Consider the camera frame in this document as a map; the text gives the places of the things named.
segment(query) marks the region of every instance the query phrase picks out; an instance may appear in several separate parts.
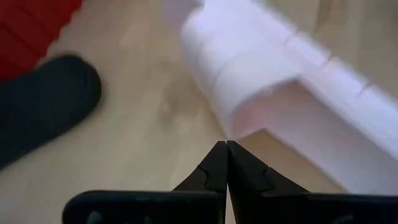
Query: floor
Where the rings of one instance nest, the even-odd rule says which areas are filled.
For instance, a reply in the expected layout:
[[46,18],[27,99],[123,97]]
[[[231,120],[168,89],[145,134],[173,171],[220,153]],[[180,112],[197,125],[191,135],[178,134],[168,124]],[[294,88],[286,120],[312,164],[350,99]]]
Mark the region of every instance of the floor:
[[[64,52],[97,68],[103,99],[70,132],[0,172],[0,222],[60,223],[68,199],[86,190],[171,190],[223,139],[156,0],[86,0],[49,57]],[[265,132],[241,144],[310,191],[345,191]]]

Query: red fabric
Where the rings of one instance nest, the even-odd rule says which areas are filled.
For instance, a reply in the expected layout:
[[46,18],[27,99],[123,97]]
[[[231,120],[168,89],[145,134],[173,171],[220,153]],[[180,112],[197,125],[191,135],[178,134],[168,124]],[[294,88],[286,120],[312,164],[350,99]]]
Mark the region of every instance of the red fabric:
[[0,82],[47,53],[82,0],[0,0]]

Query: red object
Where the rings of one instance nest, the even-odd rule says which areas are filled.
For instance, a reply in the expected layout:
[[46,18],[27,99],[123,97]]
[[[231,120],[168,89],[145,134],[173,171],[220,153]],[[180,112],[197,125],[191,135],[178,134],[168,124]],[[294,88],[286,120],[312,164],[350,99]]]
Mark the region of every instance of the red object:
[[82,0],[0,1],[0,82],[34,67]]

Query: wooden floor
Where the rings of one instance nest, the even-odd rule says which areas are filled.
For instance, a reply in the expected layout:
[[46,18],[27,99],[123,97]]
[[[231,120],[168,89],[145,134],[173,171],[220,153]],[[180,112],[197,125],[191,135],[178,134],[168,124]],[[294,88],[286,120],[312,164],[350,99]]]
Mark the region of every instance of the wooden floor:
[[[103,98],[84,122],[0,172],[0,223],[60,223],[68,199],[86,190],[171,190],[223,139],[156,0],[86,0],[49,56],[63,52],[97,68]],[[265,132],[241,144],[311,191],[344,192]]]

